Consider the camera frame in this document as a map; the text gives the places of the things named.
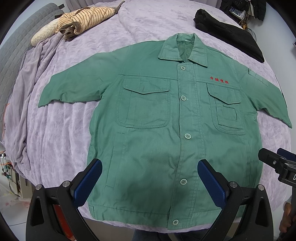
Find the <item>person's right hand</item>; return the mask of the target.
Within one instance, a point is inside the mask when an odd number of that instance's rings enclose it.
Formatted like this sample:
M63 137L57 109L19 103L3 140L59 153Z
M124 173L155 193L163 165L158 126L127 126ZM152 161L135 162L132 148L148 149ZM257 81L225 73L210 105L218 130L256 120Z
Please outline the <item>person's right hand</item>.
M279 230L282 233L286 233L287 229L291 226L292 222L295 221L295 216L291 217L290 212L292 210L292 205L290 203L286 203L284 206L284 213L282 216L282 220L280 222Z

